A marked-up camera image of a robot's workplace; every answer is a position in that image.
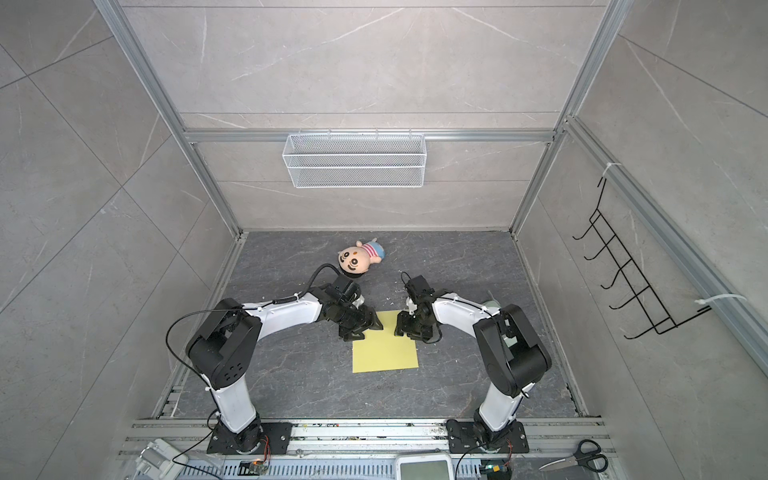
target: scissors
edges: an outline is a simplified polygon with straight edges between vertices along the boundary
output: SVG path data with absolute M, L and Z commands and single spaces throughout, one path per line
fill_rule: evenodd
M 594 448 L 585 452 L 583 447 L 586 444 L 593 445 Z M 591 440 L 581 440 L 578 443 L 578 447 L 576 447 L 576 452 L 574 452 L 572 456 L 550 462 L 539 470 L 546 472 L 549 470 L 559 470 L 560 468 L 581 465 L 593 472 L 605 472 L 608 469 L 608 459 L 601 453 L 602 451 L 603 449 L 601 449 L 597 443 L 592 442 Z

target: gray tile wall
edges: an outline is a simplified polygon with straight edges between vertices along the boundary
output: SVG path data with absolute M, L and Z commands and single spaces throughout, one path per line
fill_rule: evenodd
M 600 286 L 611 283 L 616 268 L 605 251 L 584 259 L 601 248 L 597 235 L 573 238 L 589 226 L 600 174 L 566 141 L 520 239 L 588 411 L 606 417 L 632 478 L 760 478 L 768 379 L 717 316 L 707 313 L 664 335 L 624 337 L 650 324 L 636 302 L 609 308 L 631 292 L 621 277 L 609 290 Z M 601 211 L 672 317 L 694 314 L 696 290 L 610 185 Z M 615 241 L 611 252 L 626 258 Z M 635 286 L 641 281 L 631 267 L 628 276 Z M 656 320 L 664 318 L 652 296 L 642 299 Z
M 190 126 L 553 127 L 605 2 L 406 4 L 129 0 L 124 10 Z
M 768 319 L 768 3 L 638 0 L 582 120 Z
M 552 128 L 605 10 L 600 0 L 123 5 L 186 125 L 219 129 Z M 430 144 L 422 188 L 297 190 L 281 145 L 200 146 L 250 230 L 505 230 L 542 148 Z
M 103 478 L 232 238 L 91 1 L 6 4 L 0 477 Z
M 506 230 L 541 142 L 434 142 L 421 188 L 297 189 L 280 143 L 206 143 L 200 152 L 245 229 Z

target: marble floor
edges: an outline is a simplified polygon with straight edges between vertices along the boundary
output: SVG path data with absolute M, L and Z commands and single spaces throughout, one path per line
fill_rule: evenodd
M 290 295 L 321 263 L 335 263 L 338 251 L 374 236 L 386 258 L 357 280 L 366 304 L 377 310 L 403 308 L 404 270 L 469 300 L 483 302 L 492 294 L 502 305 L 516 303 L 554 351 L 506 232 L 255 232 L 226 295 L 243 303 Z M 332 279 L 325 270 L 316 283 Z M 247 373 L 251 399 L 263 418 L 471 417 L 490 381 L 477 343 L 449 326 L 443 333 L 434 345 L 417 343 L 418 369 L 353 374 L 352 343 L 338 337 L 336 325 L 283 330 L 253 354 Z M 213 408 L 203 384 L 189 376 L 175 416 L 201 419 Z M 519 416 L 577 416 L 559 365 L 531 391 Z

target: scissors blade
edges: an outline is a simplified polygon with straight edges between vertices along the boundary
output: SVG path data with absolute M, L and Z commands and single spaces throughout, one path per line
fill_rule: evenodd
M 555 460 L 554 462 L 549 462 L 547 465 L 544 465 L 543 467 L 541 467 L 539 471 L 547 472 L 549 470 L 559 470 L 561 468 L 572 467 L 574 465 L 578 465 L 578 462 L 576 461 L 576 457 L 571 456 L 568 458 Z

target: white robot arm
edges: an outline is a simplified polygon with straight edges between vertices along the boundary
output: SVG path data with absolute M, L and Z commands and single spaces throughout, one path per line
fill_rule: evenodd
M 475 337 L 491 378 L 485 400 L 475 412 L 472 436 L 478 445 L 496 450 L 515 429 L 516 413 L 528 392 L 551 368 L 551 357 L 520 307 L 485 306 L 450 293 L 435 291 L 423 276 L 406 282 L 407 311 L 398 315 L 397 335 L 425 343 L 442 338 L 441 325 L 454 326 Z M 447 424 L 449 434 L 457 422 Z
M 187 344 L 187 356 L 208 385 L 220 413 L 215 437 L 227 450 L 254 451 L 263 439 L 259 415 L 245 381 L 253 350 L 264 337 L 292 326 L 322 319 L 339 325 L 345 341 L 364 339 L 367 329 L 381 330 L 376 312 L 363 304 L 357 283 L 341 275 L 333 283 L 312 287 L 318 268 L 303 293 L 262 303 L 221 300 Z

